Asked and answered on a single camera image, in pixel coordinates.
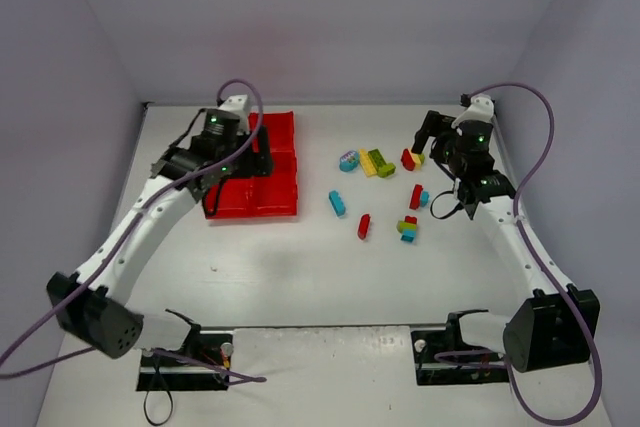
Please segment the yellow long lego brick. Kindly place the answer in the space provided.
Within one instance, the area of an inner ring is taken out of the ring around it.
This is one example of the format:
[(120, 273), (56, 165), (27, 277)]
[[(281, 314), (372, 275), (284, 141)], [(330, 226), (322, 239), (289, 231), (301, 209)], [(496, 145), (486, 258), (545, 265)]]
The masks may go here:
[(366, 149), (358, 150), (359, 164), (367, 178), (377, 175), (377, 168)]

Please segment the blue long lego brick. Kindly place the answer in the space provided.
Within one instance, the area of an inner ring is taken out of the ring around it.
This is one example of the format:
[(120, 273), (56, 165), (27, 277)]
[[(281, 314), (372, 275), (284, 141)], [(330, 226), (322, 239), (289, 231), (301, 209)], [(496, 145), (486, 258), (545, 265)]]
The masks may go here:
[(342, 217), (346, 214), (346, 205), (338, 191), (331, 190), (328, 193), (328, 200), (337, 217)]

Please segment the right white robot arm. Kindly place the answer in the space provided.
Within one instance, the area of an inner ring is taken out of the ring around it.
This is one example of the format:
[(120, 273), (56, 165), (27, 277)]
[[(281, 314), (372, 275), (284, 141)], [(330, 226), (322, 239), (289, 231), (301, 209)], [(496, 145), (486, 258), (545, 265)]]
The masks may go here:
[(600, 303), (558, 268), (515, 206), (516, 190), (495, 167), (488, 121), (456, 121), (430, 110), (414, 136), (414, 153), (427, 151), (454, 182), (456, 208), (487, 236), (510, 272), (519, 296), (512, 313), (487, 308), (451, 315), (453, 347), (506, 355), (521, 372), (584, 363), (592, 357)]

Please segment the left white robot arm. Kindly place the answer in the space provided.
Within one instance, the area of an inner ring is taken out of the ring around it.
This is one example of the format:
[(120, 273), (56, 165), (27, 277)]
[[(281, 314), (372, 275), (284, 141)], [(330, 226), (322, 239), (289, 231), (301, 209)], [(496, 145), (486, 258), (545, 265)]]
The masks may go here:
[(186, 148), (169, 145), (152, 165), (142, 192), (100, 248), (73, 274), (56, 273), (46, 291), (59, 326), (112, 359), (132, 349), (186, 355), (200, 326), (182, 314), (151, 315), (128, 308), (133, 288), (173, 227), (212, 188), (230, 178), (273, 170), (266, 127), (248, 117), (204, 109), (202, 131)]

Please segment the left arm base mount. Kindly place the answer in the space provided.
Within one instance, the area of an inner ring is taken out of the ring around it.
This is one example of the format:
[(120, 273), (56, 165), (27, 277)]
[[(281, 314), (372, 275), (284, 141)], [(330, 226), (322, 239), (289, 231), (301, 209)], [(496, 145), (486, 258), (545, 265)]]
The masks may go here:
[[(203, 363), (225, 366), (223, 354), (231, 355), (233, 334), (230, 331), (205, 331), (201, 346), (196, 348), (194, 357)], [(189, 363), (164, 356), (144, 356), (140, 358), (136, 390), (171, 392), (214, 392), (227, 391), (230, 378), (222, 374)]]

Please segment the blue oval printed lego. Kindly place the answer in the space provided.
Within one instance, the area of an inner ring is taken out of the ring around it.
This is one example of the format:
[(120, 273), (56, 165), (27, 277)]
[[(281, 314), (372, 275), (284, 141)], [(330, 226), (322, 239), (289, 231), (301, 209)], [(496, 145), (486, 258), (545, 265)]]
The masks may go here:
[(349, 150), (339, 158), (339, 170), (341, 172), (351, 172), (359, 166), (360, 157), (356, 150)]

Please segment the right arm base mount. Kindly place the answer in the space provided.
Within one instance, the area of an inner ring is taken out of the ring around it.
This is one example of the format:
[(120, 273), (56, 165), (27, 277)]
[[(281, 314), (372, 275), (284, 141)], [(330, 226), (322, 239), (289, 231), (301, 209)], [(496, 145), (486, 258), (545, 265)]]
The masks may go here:
[(508, 383), (502, 355), (455, 343), (444, 330), (412, 330), (416, 383), (420, 387)]

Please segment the red yellow green lego stack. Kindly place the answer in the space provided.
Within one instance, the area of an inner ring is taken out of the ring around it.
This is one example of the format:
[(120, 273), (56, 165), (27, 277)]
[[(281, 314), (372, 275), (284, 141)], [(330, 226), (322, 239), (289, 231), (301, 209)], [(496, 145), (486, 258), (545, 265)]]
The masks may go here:
[(415, 171), (422, 168), (425, 163), (425, 155), (414, 153), (409, 149), (404, 149), (400, 158), (402, 166), (407, 171)]

